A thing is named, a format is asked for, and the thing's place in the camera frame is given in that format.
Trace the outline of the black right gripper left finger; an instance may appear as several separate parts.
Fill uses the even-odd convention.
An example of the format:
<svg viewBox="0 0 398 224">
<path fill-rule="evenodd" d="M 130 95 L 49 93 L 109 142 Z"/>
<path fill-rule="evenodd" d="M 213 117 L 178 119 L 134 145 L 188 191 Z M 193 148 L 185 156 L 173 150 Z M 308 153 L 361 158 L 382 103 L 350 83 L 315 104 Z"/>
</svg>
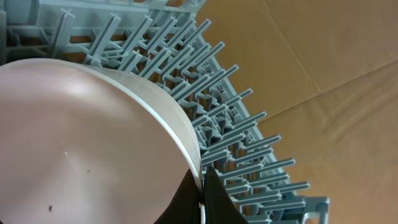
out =
<svg viewBox="0 0 398 224">
<path fill-rule="evenodd" d="M 191 170 L 187 170 L 169 206 L 154 224 L 200 224 L 200 196 Z"/>
</svg>

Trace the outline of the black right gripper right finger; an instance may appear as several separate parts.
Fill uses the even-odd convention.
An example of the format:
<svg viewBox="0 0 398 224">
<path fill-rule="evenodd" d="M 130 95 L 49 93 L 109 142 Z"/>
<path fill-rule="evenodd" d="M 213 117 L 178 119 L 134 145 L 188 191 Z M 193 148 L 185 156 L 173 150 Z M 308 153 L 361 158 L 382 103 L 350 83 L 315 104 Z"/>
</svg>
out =
<svg viewBox="0 0 398 224">
<path fill-rule="evenodd" d="M 213 167 L 206 168 L 203 190 L 206 224 L 248 224 L 234 206 Z"/>
</svg>

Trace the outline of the white bowl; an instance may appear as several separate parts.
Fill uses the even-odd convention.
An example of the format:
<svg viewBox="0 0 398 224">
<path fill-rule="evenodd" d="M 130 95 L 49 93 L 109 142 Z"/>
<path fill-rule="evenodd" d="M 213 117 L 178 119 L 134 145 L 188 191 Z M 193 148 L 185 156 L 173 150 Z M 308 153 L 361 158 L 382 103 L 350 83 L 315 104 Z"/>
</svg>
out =
<svg viewBox="0 0 398 224">
<path fill-rule="evenodd" d="M 181 106 L 137 75 L 32 58 L 1 67 L 1 222 L 154 223 L 198 138 Z"/>
</svg>

